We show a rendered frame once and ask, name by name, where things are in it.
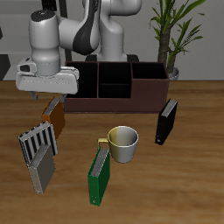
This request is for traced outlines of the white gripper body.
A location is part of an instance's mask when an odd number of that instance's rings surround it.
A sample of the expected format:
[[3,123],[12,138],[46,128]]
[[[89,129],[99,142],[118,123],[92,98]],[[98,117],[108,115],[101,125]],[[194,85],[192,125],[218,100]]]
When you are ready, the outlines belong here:
[[16,86],[18,90],[27,92],[75,95],[79,89],[79,77],[79,70],[72,66],[63,66],[59,73],[51,76],[18,72]]

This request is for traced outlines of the green pot plant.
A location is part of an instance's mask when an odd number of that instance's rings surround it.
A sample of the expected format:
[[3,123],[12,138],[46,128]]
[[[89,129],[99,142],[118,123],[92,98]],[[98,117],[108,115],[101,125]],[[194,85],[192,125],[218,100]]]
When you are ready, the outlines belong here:
[[159,42],[157,61],[164,63],[171,81],[176,81],[179,77],[179,70],[174,66],[179,53],[187,53],[186,46],[194,40],[202,39],[197,36],[200,31],[200,24],[195,26],[189,33],[187,30],[192,21],[190,18],[183,24],[179,21],[196,7],[202,5],[206,0],[195,0],[189,3],[186,0],[179,9],[175,7],[177,0],[158,0],[159,10],[152,8],[156,16],[150,20],[155,21],[158,28],[153,27]]

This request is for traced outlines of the orange book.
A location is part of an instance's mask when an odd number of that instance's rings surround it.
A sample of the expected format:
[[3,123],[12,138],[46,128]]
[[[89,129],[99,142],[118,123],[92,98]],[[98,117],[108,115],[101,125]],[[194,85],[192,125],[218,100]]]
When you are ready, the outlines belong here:
[[58,97],[54,96],[48,102],[41,117],[43,122],[48,121],[53,125],[55,138],[58,139],[66,124],[63,103]]

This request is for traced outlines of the dark angular background object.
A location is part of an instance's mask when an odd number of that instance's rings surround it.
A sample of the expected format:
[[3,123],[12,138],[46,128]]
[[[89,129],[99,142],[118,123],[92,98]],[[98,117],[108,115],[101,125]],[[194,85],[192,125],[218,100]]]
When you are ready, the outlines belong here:
[[9,56],[7,54],[0,54],[0,81],[4,79],[4,76],[11,68]]

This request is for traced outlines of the yellow and white mug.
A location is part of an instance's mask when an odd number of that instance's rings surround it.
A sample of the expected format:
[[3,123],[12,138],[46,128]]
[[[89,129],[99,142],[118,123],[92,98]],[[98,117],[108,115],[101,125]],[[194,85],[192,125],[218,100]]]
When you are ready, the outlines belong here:
[[137,132],[128,126],[117,126],[111,129],[106,138],[99,138],[100,143],[108,143],[110,155],[118,163],[128,163],[135,154],[138,142]]

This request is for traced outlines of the black and white striped book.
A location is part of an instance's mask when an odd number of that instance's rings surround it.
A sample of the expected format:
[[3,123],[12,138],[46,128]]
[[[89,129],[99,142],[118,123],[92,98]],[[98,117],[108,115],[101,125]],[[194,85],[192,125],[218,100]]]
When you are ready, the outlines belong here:
[[23,152],[26,165],[34,158],[41,144],[50,144],[52,146],[52,154],[58,153],[56,138],[53,125],[48,121],[42,122],[36,127],[26,131],[17,137],[21,150]]

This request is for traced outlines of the grey book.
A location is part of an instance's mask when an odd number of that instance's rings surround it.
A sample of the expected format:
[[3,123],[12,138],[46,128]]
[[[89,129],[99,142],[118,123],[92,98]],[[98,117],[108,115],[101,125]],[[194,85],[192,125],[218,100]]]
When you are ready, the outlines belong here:
[[54,174],[55,165],[50,144],[41,144],[28,166],[34,191],[43,194]]

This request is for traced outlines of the green book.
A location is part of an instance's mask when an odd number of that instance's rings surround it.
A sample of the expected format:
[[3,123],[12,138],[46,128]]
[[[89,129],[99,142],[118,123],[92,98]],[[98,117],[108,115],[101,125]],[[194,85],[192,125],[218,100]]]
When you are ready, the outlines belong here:
[[87,174],[89,201],[99,206],[110,178],[109,149],[99,148]]

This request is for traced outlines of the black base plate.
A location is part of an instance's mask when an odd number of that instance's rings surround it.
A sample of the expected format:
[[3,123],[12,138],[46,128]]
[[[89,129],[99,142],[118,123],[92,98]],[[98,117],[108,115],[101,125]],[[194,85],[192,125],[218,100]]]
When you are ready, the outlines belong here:
[[[86,61],[97,61],[97,55],[96,54],[88,55],[86,57]],[[131,62],[131,61],[138,62],[139,58],[135,54],[128,54],[127,55],[127,61],[128,62]]]

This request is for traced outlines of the dark brown desk caddy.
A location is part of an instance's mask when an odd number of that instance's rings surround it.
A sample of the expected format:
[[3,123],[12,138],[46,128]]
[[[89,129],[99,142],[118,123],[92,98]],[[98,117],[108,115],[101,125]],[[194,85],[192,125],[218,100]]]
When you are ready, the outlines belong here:
[[169,78],[158,62],[72,61],[80,72],[77,94],[66,97],[67,113],[158,113]]

